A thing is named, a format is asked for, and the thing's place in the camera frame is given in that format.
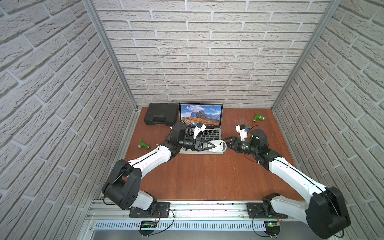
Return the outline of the grey wireless mouse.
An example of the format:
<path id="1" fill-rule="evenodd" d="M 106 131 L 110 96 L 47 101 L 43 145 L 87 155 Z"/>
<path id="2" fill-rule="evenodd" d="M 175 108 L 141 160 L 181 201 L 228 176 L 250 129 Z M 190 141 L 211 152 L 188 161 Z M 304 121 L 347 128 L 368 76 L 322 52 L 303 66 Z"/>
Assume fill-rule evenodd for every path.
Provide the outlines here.
<path id="1" fill-rule="evenodd" d="M 223 140 L 213 140 L 210 143 L 215 146 L 208 150 L 210 153 L 222 155 L 227 150 L 227 144 Z"/>

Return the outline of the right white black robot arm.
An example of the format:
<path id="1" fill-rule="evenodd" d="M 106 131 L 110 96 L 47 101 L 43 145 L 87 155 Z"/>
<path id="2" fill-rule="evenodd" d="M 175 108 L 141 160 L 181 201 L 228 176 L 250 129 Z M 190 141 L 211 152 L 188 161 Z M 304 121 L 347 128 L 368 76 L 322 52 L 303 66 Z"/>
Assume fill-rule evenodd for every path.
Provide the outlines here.
<path id="1" fill-rule="evenodd" d="M 322 239 L 343 233 L 351 225 L 345 198 L 338 188 L 326 187 L 311 179 L 270 149 L 263 130 L 253 130 L 248 142 L 246 133 L 246 130 L 240 130 L 240 137 L 225 138 L 228 149 L 253 156 L 258 165 L 280 177 L 304 199 L 300 202 L 272 193 L 263 198 L 263 214 L 292 217 L 307 224 Z"/>

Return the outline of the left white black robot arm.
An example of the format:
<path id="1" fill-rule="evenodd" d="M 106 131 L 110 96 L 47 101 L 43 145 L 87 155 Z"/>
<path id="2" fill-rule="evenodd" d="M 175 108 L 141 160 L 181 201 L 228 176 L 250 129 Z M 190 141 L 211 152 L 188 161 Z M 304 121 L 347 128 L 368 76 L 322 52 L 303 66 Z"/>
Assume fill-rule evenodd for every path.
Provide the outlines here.
<path id="1" fill-rule="evenodd" d="M 209 141 L 198 136 L 205 128 L 202 123 L 195 124 L 194 136 L 187 138 L 185 132 L 188 126 L 177 122 L 166 139 L 151 152 L 129 162 L 117 161 L 102 187 L 104 198 L 111 200 L 121 210 L 134 208 L 144 211 L 147 216 L 158 213 L 157 199 L 140 190 L 142 178 L 159 165 L 173 159 L 181 149 L 221 154 L 225 152 L 224 141 Z"/>

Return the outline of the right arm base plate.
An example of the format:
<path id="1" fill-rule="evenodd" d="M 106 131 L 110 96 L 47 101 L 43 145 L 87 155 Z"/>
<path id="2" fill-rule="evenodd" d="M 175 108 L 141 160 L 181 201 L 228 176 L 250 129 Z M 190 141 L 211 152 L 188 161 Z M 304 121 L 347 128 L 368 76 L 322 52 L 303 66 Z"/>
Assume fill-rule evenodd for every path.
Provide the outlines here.
<path id="1" fill-rule="evenodd" d="M 250 219 L 287 219 L 288 216 L 276 213 L 270 204 L 264 202 L 246 203 L 247 212 Z"/>

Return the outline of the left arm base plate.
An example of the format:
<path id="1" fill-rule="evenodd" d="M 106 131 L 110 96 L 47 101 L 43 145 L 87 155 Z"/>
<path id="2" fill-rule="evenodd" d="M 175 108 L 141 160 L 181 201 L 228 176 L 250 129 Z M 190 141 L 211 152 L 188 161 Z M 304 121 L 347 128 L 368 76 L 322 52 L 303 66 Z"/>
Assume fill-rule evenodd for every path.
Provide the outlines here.
<path id="1" fill-rule="evenodd" d="M 131 207 L 130 218 L 168 218 L 170 202 L 156 202 L 152 204 L 148 210 Z"/>

